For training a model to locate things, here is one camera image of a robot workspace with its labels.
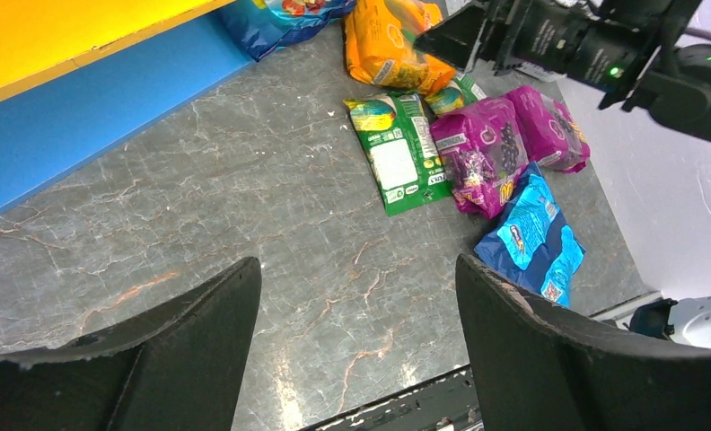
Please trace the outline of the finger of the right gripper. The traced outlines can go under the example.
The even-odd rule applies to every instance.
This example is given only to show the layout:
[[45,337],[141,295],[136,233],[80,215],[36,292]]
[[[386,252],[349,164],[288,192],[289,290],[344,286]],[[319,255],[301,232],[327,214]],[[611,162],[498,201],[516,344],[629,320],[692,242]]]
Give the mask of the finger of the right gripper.
[[419,34],[413,48],[458,71],[477,62],[480,38],[487,21],[486,3],[468,3],[431,29]]

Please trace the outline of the orange candy bag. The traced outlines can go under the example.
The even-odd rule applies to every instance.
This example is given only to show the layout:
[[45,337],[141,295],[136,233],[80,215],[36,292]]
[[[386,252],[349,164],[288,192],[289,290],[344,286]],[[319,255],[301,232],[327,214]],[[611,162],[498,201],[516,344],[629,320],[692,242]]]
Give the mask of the orange candy bag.
[[350,76],[365,84],[433,94],[456,70],[414,49],[417,36],[443,20],[438,4],[360,0],[346,17],[345,57]]

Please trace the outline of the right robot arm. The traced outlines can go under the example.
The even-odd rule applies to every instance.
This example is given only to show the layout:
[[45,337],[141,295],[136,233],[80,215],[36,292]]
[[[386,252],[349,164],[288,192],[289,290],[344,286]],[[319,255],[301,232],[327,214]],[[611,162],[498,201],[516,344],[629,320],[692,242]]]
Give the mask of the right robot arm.
[[711,31],[696,1],[472,1],[420,33],[415,49],[461,71],[530,63],[602,92],[600,108],[645,110],[711,142]]

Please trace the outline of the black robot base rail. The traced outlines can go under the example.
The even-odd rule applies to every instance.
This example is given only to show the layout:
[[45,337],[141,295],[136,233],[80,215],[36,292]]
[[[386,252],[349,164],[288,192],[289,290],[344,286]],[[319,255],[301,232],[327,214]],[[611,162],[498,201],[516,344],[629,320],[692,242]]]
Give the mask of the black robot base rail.
[[307,427],[339,430],[482,430],[469,365]]

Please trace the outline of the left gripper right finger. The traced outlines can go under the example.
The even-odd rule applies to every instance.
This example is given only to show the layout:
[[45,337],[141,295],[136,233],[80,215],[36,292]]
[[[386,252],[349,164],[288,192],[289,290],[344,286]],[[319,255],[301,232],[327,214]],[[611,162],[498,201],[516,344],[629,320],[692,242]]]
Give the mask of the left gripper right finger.
[[461,254],[455,292],[487,430],[711,430],[711,349],[595,321]]

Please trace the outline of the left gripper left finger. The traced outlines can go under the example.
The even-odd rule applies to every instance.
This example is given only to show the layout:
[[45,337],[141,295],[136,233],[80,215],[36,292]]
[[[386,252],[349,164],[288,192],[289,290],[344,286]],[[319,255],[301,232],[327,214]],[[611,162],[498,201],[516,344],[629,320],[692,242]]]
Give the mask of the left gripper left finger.
[[0,354],[0,430],[228,430],[259,311],[259,260],[62,347]]

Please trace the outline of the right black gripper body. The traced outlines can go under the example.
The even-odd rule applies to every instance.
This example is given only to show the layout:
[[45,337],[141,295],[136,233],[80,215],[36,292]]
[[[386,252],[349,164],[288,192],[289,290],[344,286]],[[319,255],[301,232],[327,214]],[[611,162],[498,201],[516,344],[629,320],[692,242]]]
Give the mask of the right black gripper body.
[[521,63],[533,60],[536,23],[545,1],[477,1],[483,13],[477,58],[495,75],[506,75]]

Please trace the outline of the blue candy bag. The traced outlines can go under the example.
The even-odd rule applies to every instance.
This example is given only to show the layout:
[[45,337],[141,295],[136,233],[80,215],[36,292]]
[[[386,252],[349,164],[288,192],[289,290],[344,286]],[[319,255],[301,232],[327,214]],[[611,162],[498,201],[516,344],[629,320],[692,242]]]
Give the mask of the blue candy bag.
[[310,40],[355,6],[355,0],[240,0],[217,13],[233,42],[259,62],[281,48]]
[[497,226],[474,252],[512,283],[564,307],[585,255],[536,163],[523,171]]

